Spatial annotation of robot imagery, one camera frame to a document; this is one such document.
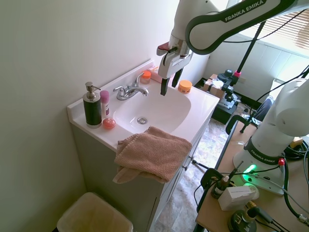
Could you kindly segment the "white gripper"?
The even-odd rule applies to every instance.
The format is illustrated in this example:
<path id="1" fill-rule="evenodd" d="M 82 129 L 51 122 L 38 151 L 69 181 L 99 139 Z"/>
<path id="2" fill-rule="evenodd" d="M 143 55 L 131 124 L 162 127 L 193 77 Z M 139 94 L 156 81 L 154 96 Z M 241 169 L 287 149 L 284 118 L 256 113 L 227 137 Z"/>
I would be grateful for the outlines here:
<path id="1" fill-rule="evenodd" d="M 165 96 L 168 90 L 169 78 L 174 75 L 172 87 L 176 87 L 183 68 L 189 64 L 193 52 L 186 41 L 175 40 L 158 46 L 158 55 L 163 56 L 159 65 L 158 74 L 162 77 L 160 94 Z"/>

